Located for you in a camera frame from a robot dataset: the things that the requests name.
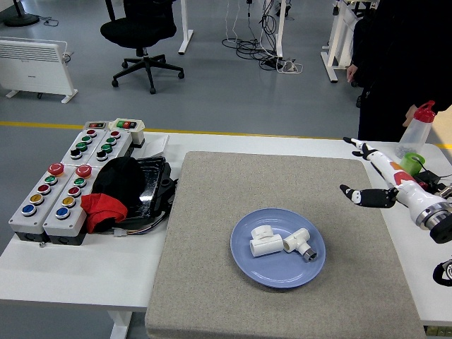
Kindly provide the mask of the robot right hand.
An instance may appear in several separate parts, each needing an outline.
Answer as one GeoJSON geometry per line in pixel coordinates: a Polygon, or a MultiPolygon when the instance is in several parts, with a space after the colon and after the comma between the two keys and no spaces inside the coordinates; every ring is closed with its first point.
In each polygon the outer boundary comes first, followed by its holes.
{"type": "Polygon", "coordinates": [[[435,205],[450,207],[446,199],[425,191],[398,163],[381,151],[355,138],[344,137],[343,140],[356,147],[352,154],[369,161],[388,185],[387,189],[361,191],[340,185],[341,191],[354,204],[369,208],[391,208],[399,202],[408,208],[413,220],[435,205]]]}

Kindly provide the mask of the person's left hand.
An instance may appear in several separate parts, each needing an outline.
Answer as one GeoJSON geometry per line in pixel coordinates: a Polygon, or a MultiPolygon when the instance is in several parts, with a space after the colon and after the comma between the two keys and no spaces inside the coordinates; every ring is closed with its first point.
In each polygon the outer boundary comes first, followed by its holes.
{"type": "Polygon", "coordinates": [[[410,125],[416,111],[417,111],[417,106],[411,105],[410,108],[408,109],[407,113],[405,114],[405,121],[403,122],[404,127],[408,127],[410,125]]]}

